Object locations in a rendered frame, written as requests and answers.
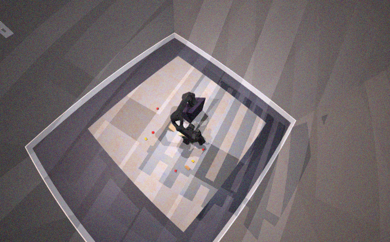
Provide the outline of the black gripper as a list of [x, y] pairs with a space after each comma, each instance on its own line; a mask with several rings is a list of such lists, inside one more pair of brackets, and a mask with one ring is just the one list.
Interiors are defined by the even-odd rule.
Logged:
[[[193, 133], [194, 128], [195, 128], [195, 126], [194, 126], [193, 124], [189, 124], [188, 127], [187, 127], [186, 129], [187, 129], [188, 131], [190, 131], [191, 133]], [[183, 138], [183, 143], [189, 145], [189, 142], [190, 142], [190, 141], [188, 140], [188, 138], [186, 138], [185, 136], [182, 137], [182, 138]]]

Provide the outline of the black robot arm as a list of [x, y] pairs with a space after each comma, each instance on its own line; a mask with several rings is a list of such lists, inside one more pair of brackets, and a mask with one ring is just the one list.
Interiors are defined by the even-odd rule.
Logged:
[[[188, 131], [184, 126], [183, 126], [183, 110], [187, 104], [187, 102], [190, 104], [190, 106], [195, 106], [198, 101], [195, 99], [195, 94], [191, 92], [186, 92], [182, 95], [182, 100], [175, 112], [173, 112], [170, 116], [172, 124], [175, 126], [176, 130], [182, 133], [184, 136], [188, 138], [188, 140], [191, 143], [198, 142], [199, 145], [201, 146], [202, 144], [205, 143], [205, 140], [203, 136], [201, 135], [201, 131], [197, 128], [193, 133]], [[176, 123], [176, 121], [180, 120], [180, 125]]]

